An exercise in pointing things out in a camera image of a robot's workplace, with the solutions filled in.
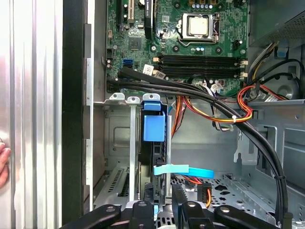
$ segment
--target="finger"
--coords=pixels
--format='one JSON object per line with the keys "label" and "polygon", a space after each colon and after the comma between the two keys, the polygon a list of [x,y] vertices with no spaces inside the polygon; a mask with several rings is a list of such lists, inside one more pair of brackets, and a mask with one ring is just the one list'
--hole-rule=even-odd
{"label": "finger", "polygon": [[5,185],[8,176],[9,176],[9,168],[6,165],[4,166],[3,171],[0,173],[0,188],[2,188]]}
{"label": "finger", "polygon": [[4,149],[5,144],[3,142],[0,143],[0,153],[2,152],[2,150]]}
{"label": "finger", "polygon": [[7,163],[8,159],[10,157],[10,149],[5,148],[2,150],[2,153],[0,154],[0,172],[3,170],[5,164]]}

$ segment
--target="blue connector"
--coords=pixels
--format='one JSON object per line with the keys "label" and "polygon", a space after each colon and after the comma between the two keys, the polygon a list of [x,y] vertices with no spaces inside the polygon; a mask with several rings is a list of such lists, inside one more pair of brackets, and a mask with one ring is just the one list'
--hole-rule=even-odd
{"label": "blue connector", "polygon": [[125,65],[133,65],[133,60],[131,59],[124,59],[123,60],[123,66]]}

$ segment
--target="black cable clip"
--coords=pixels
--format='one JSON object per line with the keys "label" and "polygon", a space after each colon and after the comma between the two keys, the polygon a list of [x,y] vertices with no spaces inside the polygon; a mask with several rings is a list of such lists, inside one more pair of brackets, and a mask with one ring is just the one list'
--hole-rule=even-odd
{"label": "black cable clip", "polygon": [[286,176],[281,176],[281,177],[274,177],[274,179],[276,179],[276,180],[280,180],[280,179],[286,179]]}
{"label": "black cable clip", "polygon": [[260,82],[257,82],[257,83],[255,84],[255,93],[256,93],[256,94],[259,93],[260,88],[261,88],[261,83],[260,83]]}

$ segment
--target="yellow wire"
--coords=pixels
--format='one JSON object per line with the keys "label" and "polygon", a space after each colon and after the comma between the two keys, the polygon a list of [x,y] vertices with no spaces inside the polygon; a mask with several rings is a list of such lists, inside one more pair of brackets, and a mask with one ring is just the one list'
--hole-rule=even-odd
{"label": "yellow wire", "polygon": [[[209,116],[208,114],[204,113],[203,111],[199,110],[198,108],[196,108],[192,102],[189,100],[189,98],[186,98],[188,100],[188,102],[192,105],[193,109],[195,111],[197,111],[198,113],[204,115],[204,116],[207,116],[209,117],[210,119],[212,119],[213,121],[216,121],[216,122],[221,122],[221,123],[233,123],[234,122],[234,119],[218,119],[218,118],[213,118],[211,116]],[[247,121],[249,119],[252,118],[252,113],[249,117],[246,117],[246,118],[237,118],[236,121],[239,121],[239,122],[244,122],[244,121]]]}
{"label": "yellow wire", "polygon": [[[278,45],[278,42],[275,43],[272,47],[270,47],[270,51],[273,51],[277,45]],[[254,72],[254,74],[253,74],[253,76],[252,76],[252,80],[254,80],[254,79],[256,78],[257,71],[258,71],[258,69],[261,67],[261,65],[263,64],[263,62],[264,62],[264,61],[262,60],[262,61],[259,63],[259,65],[257,66],[257,68],[256,68],[256,70],[255,70],[255,72]]]}

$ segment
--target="black ram slot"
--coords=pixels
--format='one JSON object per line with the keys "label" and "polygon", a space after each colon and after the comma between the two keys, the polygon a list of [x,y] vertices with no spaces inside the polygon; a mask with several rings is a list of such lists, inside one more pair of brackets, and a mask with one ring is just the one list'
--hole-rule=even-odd
{"label": "black ram slot", "polygon": [[160,65],[178,66],[226,66],[237,67],[239,59],[233,57],[207,57],[207,56],[185,56],[185,55],[162,55],[158,54]]}
{"label": "black ram slot", "polygon": [[207,68],[172,68],[163,67],[161,71],[167,77],[184,78],[201,74],[207,78],[235,78],[240,74],[237,69],[207,69]]}
{"label": "black ram slot", "polygon": [[164,55],[162,53],[158,53],[158,58],[173,58],[173,59],[197,59],[197,60],[227,60],[227,61],[235,61],[238,62],[239,58],[235,57],[222,57],[222,56],[186,56],[186,55]]}

